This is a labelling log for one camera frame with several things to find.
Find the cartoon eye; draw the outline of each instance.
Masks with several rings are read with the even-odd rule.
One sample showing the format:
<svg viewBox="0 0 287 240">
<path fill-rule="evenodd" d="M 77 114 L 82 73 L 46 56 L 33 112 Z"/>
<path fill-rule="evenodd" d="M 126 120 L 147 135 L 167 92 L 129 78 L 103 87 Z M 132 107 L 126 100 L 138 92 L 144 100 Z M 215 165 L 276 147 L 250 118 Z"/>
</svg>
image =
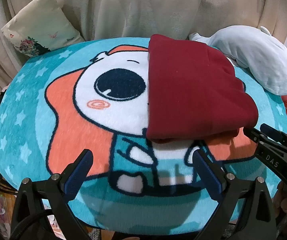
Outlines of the cartoon eye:
<svg viewBox="0 0 287 240">
<path fill-rule="evenodd" d="M 114 101 L 128 101 L 140 96 L 146 84 L 137 73 L 115 68 L 101 74 L 94 82 L 94 90 L 104 98 Z"/>
</svg>

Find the white plush toy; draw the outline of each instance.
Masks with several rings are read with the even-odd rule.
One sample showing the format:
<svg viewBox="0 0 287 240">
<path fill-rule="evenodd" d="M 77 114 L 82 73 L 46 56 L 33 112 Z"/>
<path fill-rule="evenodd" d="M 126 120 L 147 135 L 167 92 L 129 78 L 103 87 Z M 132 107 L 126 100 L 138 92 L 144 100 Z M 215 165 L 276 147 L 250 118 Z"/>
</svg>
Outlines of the white plush toy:
<svg viewBox="0 0 287 240">
<path fill-rule="evenodd" d="M 234 25 L 217 31 L 210 38 L 193 33 L 189 39 L 220 49 L 240 67 L 249 68 L 266 90 L 287 95 L 287 48 L 265 27 L 261 26 L 259 30 Z"/>
</svg>

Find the beige curtain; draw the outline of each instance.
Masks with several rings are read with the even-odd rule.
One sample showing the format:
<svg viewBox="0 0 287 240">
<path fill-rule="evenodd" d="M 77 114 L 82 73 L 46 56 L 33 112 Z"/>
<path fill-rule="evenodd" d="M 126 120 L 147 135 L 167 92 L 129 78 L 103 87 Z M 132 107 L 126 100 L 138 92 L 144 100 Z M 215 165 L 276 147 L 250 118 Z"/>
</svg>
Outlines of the beige curtain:
<svg viewBox="0 0 287 240">
<path fill-rule="evenodd" d="M 0 29 L 31 0 L 0 0 Z M 281 42 L 287 37 L 286 0 L 58 0 L 85 40 L 210 36 L 230 25 L 265 26 Z M 0 90 L 27 60 L 0 32 Z"/>
</svg>

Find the maroon garment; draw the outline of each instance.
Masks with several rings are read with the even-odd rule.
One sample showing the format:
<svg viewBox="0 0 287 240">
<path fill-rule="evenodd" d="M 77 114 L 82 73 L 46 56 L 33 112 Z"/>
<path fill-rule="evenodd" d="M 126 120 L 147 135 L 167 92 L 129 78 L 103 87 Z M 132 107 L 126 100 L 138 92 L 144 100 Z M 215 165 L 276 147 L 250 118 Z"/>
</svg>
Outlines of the maroon garment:
<svg viewBox="0 0 287 240">
<path fill-rule="evenodd" d="M 254 127 L 258 109 L 222 52 L 197 41 L 152 35 L 147 138 L 202 139 Z"/>
</svg>

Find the cartoon blush cheek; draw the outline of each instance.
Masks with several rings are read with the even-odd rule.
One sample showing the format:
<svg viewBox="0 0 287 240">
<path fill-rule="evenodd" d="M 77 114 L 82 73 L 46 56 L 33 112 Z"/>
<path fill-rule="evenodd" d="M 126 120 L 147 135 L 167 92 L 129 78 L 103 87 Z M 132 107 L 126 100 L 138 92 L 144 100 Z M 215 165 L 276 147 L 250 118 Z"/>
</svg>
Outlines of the cartoon blush cheek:
<svg viewBox="0 0 287 240">
<path fill-rule="evenodd" d="M 110 103 L 104 100 L 95 99 L 95 100 L 89 101 L 87 103 L 87 106 L 89 108 L 102 110 L 102 109 L 108 108 L 110 106 Z"/>
</svg>

